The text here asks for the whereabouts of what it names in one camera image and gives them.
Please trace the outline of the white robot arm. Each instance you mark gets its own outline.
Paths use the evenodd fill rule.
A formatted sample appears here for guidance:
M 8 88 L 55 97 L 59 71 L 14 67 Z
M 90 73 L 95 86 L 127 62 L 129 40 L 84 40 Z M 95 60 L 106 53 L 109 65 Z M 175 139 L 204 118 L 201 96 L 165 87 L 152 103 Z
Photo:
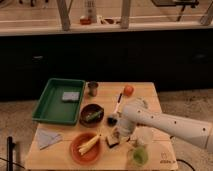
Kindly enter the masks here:
M 146 108 L 143 99 L 136 98 L 124 104 L 116 126 L 122 136 L 129 137 L 138 124 L 154 127 L 213 153 L 213 123 L 156 113 Z

